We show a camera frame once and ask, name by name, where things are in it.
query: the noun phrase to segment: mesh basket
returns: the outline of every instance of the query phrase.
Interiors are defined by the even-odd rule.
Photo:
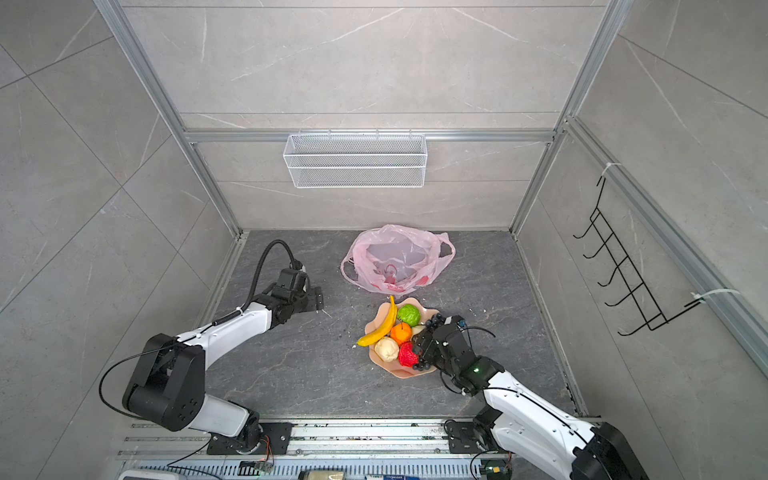
[[[297,188],[423,187],[423,134],[293,134],[283,152]]]

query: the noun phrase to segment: banana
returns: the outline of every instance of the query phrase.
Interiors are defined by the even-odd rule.
[[[395,297],[389,296],[389,312],[386,314],[386,318],[384,319],[384,323],[382,323],[379,328],[373,330],[368,335],[365,335],[363,338],[357,341],[357,344],[360,346],[371,346],[374,343],[378,342],[384,336],[389,333],[389,331],[392,329],[392,327],[395,326],[395,321],[397,319],[397,306],[395,305]]]

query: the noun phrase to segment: orange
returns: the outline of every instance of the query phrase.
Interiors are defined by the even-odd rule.
[[[389,336],[391,336],[398,345],[402,345],[411,339],[411,326],[408,323],[398,323],[389,331]]]

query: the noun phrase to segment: fruit bowl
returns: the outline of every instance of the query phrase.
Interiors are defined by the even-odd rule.
[[[413,297],[406,298],[400,303],[397,303],[398,310],[404,306],[404,305],[413,305],[417,309],[419,309],[419,313],[422,314],[422,318],[419,321],[419,324],[424,325],[424,323],[431,319],[433,315],[438,313],[435,309],[427,309],[422,306],[419,301]],[[366,335],[368,333],[371,333],[373,330],[379,328],[379,325],[384,323],[384,319],[386,318],[386,314],[389,312],[389,302],[384,302],[379,307],[379,312],[376,314],[376,318],[373,319],[372,322],[368,322],[366,325]],[[396,376],[399,379],[409,379],[412,376],[419,376],[424,375],[425,373],[434,372],[437,370],[434,366],[429,367],[427,370],[422,370],[421,372],[418,370],[410,369],[408,367],[404,367],[400,365],[400,362],[398,360],[393,360],[391,362],[385,362],[381,359],[378,353],[376,353],[373,350],[373,347],[376,346],[374,343],[373,345],[368,347],[368,356],[371,358],[371,361],[374,362],[376,365],[382,367],[384,370],[386,370],[389,373],[392,373],[394,376]]]

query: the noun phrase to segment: dark gray countertop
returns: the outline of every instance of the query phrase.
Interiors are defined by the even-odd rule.
[[[401,380],[373,365],[368,350],[352,348],[363,327],[386,301],[344,280],[339,264],[359,232],[254,230],[225,290],[218,314],[239,306],[247,294],[263,248],[285,240],[301,260],[312,285],[321,286],[326,308],[294,315],[288,323],[256,336],[212,365],[207,392],[269,416],[471,416],[478,399],[456,395],[437,372]],[[412,294],[446,316],[496,334],[472,332],[475,352],[511,371],[524,385],[573,412],[523,263],[507,232],[449,232],[456,257],[437,280]],[[261,273],[263,290],[288,265],[282,247],[270,253]]]

